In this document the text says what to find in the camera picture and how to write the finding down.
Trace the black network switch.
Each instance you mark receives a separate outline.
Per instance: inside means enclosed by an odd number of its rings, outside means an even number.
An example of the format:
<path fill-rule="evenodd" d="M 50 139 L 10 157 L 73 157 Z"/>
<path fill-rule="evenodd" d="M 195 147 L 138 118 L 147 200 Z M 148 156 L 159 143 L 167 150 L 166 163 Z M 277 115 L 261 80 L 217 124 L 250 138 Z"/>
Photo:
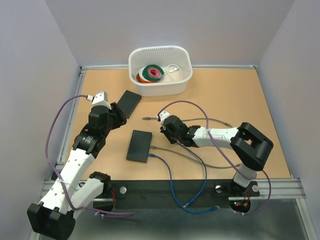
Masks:
<path fill-rule="evenodd" d="M 141 99 L 141 95 L 126 90 L 117 102 L 117 105 L 124 113 L 125 117 L 129 119 Z"/>
<path fill-rule="evenodd" d="M 151 140 L 151 132 L 133 130 L 126 159 L 132 162 L 146 163 L 149 156 Z"/>

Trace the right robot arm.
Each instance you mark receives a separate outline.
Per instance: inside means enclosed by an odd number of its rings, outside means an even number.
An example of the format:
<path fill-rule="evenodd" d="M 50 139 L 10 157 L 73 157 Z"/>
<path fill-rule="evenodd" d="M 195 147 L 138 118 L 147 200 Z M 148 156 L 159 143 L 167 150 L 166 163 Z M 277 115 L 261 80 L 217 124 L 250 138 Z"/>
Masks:
<path fill-rule="evenodd" d="M 274 147 L 273 142 L 248 122 L 239 127 L 209 128 L 187 126 L 180 118 L 164 111 L 157 117 L 160 132 L 171 144 L 180 143 L 185 147 L 232 149 L 241 164 L 230 182 L 231 192 L 242 195 L 248 190 L 251 180 L 261 172 Z"/>

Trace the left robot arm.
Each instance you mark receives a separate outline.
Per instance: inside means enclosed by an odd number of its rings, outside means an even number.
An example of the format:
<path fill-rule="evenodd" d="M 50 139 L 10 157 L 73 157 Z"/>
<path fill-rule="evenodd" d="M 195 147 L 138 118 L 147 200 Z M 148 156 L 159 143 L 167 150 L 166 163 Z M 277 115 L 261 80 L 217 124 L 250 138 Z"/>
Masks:
<path fill-rule="evenodd" d="M 32 203 L 27 216 L 32 230 L 55 240 L 67 240 L 73 232 L 76 219 L 97 196 L 111 193 L 110 176 L 94 172 L 86 183 L 77 189 L 87 168 L 95 161 L 106 144 L 110 131 L 127 122 L 118 105 L 94 105 L 88 123 L 74 139 L 67 163 L 47 194 L 38 204 Z"/>

